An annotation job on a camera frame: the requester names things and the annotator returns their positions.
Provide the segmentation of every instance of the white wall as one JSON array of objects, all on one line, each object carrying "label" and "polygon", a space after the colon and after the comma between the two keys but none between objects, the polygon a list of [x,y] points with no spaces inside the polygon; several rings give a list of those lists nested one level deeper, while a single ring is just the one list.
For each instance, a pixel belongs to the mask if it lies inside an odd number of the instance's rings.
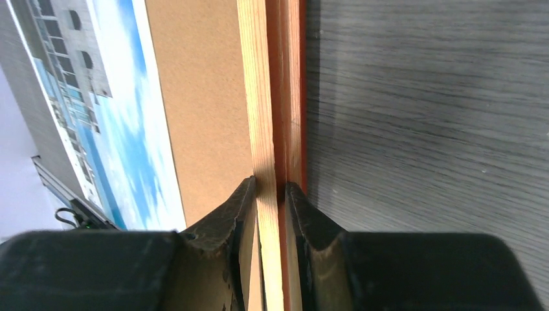
[{"label": "white wall", "polygon": [[29,230],[62,229],[54,212],[63,204],[42,185],[30,159],[37,153],[0,67],[0,242]]}]

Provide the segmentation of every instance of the brown cardboard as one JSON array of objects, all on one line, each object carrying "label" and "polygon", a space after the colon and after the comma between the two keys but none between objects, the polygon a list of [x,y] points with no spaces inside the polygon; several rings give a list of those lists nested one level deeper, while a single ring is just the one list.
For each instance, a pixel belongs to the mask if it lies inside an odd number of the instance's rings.
[{"label": "brown cardboard", "polygon": [[[149,0],[147,11],[189,226],[252,174],[236,1]],[[254,245],[253,311],[261,310]]]}]

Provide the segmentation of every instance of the clamp jaw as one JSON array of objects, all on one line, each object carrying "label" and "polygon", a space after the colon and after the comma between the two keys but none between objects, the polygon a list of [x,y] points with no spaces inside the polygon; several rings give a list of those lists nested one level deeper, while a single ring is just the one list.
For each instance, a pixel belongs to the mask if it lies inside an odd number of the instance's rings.
[{"label": "clamp jaw", "polygon": [[[246,310],[256,179],[181,233],[37,231],[0,246],[2,310]],[[543,310],[499,239],[347,232],[286,185],[292,310]]]}]

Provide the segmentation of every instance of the black cable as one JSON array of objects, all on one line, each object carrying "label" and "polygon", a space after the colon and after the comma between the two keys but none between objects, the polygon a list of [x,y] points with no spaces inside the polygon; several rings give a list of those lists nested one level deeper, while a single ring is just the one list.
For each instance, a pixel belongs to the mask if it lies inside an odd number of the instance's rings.
[{"label": "black cable", "polygon": [[69,225],[73,226],[74,228],[78,228],[78,226],[74,222],[72,222],[70,220],[66,220],[63,217],[59,216],[59,212],[69,212],[69,213],[73,214],[74,219],[77,220],[77,216],[79,216],[79,215],[77,215],[77,213],[75,211],[73,211],[72,209],[68,209],[66,207],[62,207],[62,208],[58,209],[57,211],[55,211],[55,219],[59,220],[60,222],[65,223],[65,224],[69,224]]}]

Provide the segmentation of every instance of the gray wood panel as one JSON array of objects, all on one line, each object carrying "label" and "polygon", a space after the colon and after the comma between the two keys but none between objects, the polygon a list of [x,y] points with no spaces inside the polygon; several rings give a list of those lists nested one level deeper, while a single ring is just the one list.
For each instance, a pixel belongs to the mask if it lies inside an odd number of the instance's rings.
[{"label": "gray wood panel", "polygon": [[309,197],[347,229],[481,231],[549,306],[549,3],[308,3]]}]

